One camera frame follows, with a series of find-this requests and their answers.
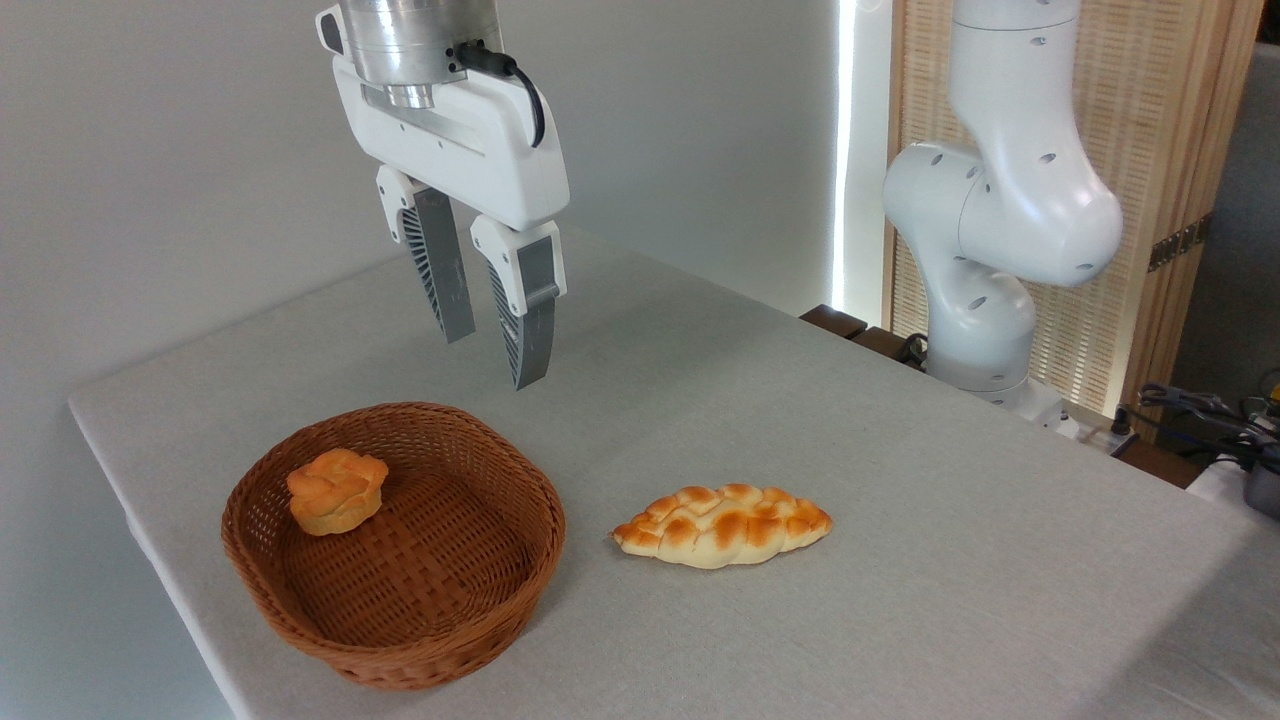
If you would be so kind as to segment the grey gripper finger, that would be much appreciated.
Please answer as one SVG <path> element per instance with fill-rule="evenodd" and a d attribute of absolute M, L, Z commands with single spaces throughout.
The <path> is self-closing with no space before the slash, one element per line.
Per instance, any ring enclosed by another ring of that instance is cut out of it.
<path fill-rule="evenodd" d="M 475 332 L 463 259 L 451 199 L 383 165 L 376 183 L 390 237 L 408 247 L 448 343 Z"/>
<path fill-rule="evenodd" d="M 554 222 L 513 231 L 480 215 L 470 232 L 486 259 L 513 384 L 522 389 L 550 361 L 556 299 L 566 292 L 561 231 Z"/>

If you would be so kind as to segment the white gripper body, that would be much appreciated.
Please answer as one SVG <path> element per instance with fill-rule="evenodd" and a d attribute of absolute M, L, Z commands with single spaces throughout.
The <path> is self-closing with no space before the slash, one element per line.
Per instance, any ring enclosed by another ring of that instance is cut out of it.
<path fill-rule="evenodd" d="M 553 115 L 509 73 L 493 5 L 334 5 L 316 17 L 371 158 L 517 229 L 570 202 Z"/>

